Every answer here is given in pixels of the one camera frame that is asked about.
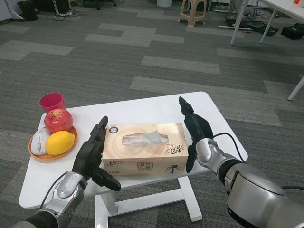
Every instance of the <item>round sticker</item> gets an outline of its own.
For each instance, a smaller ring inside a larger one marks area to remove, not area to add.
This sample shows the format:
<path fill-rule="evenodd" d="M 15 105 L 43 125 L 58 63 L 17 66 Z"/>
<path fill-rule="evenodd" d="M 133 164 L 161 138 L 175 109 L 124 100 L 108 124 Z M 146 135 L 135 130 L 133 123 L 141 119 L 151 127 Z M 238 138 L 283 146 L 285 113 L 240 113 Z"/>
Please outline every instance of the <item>round sticker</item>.
<path fill-rule="evenodd" d="M 111 127 L 109 131 L 110 131 L 110 133 L 115 134 L 115 133 L 118 132 L 118 128 L 117 127 Z"/>

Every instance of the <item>pink cup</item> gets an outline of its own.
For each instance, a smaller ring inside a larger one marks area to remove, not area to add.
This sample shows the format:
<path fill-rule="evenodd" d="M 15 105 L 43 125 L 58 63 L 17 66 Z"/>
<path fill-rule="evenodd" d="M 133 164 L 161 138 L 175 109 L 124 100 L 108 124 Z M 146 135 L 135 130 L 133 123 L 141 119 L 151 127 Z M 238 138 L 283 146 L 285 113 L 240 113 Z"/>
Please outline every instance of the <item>pink cup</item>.
<path fill-rule="evenodd" d="M 62 94 L 59 93 L 51 93 L 44 95 L 39 100 L 39 105 L 43 110 L 48 113 L 49 111 L 55 108 L 63 108 L 66 109 L 65 101 L 63 99 Z"/>

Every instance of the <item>white computer mouse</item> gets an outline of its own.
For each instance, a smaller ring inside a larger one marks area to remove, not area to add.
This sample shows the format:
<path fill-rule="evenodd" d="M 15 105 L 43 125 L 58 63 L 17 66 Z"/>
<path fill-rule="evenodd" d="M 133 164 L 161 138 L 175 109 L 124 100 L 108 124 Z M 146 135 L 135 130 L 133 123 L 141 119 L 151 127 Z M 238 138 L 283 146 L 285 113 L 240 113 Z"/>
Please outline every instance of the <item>white computer mouse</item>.
<path fill-rule="evenodd" d="M 35 155 L 42 155 L 46 152 L 46 142 L 51 132 L 47 128 L 41 128 L 33 136 L 31 151 Z"/>

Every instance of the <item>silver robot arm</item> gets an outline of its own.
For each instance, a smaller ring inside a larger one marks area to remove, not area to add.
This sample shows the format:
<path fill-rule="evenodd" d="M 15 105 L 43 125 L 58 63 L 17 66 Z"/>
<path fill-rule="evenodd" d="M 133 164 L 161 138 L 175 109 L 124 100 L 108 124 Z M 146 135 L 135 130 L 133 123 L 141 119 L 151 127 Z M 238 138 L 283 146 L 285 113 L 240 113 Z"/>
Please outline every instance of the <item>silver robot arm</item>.
<path fill-rule="evenodd" d="M 248 228 L 303 228 L 304 205 L 253 166 L 224 153 L 213 139 L 196 144 L 197 160 L 225 185 L 228 212 Z"/>
<path fill-rule="evenodd" d="M 33 216 L 20 221 L 12 228 L 65 228 L 71 222 L 74 211 L 84 198 L 86 179 L 68 172 L 54 188 L 51 201 Z"/>
<path fill-rule="evenodd" d="M 89 140 L 80 148 L 72 171 L 67 172 L 64 179 L 54 188 L 51 201 L 33 216 L 15 224 L 11 228 L 67 227 L 72 220 L 74 211 L 84 198 L 84 191 L 90 178 L 101 187 L 106 186 L 114 191 L 120 190 L 120 183 L 105 170 L 99 168 L 107 123 L 108 117 L 105 116 L 99 124 L 95 125 L 90 133 Z"/>

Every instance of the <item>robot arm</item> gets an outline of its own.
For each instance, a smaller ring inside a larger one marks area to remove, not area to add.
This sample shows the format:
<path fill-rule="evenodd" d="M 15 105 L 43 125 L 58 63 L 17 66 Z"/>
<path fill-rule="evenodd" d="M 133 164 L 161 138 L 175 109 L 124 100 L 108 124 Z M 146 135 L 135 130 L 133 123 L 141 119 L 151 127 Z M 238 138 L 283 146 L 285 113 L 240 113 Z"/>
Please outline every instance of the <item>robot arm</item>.
<path fill-rule="evenodd" d="M 304 205 L 288 199 L 281 186 L 260 170 L 224 153 L 213 140 L 208 122 L 181 97 L 180 105 L 193 140 L 187 172 L 197 158 L 217 176 L 227 189 L 228 212 L 235 221 L 246 228 L 304 227 Z"/>
<path fill-rule="evenodd" d="M 84 198 L 87 181 L 119 191 L 120 183 L 105 170 L 100 169 L 105 142 L 108 118 L 105 116 L 95 125 L 91 137 L 80 148 L 72 172 L 54 188 L 52 199 L 33 216 L 21 221 L 12 228 L 65 228 L 71 222 L 73 214 Z"/>

